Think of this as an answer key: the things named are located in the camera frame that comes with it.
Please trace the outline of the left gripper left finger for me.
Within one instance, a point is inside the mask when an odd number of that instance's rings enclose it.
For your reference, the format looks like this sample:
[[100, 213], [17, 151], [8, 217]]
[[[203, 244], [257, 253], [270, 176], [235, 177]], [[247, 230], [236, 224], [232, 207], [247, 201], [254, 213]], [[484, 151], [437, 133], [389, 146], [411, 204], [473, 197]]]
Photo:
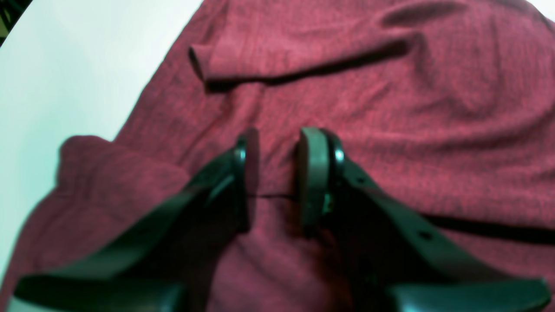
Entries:
[[22, 277], [15, 312], [201, 312], [217, 263], [250, 231], [258, 131], [242, 132], [177, 194], [88, 257]]

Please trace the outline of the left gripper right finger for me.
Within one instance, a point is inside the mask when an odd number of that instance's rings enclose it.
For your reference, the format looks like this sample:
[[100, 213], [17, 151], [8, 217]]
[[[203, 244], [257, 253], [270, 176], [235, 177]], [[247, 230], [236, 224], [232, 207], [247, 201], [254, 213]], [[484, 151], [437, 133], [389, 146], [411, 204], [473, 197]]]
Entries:
[[301, 223], [329, 233], [356, 312], [541, 312], [547, 282], [479, 261], [392, 199], [346, 154], [339, 137], [300, 130]]

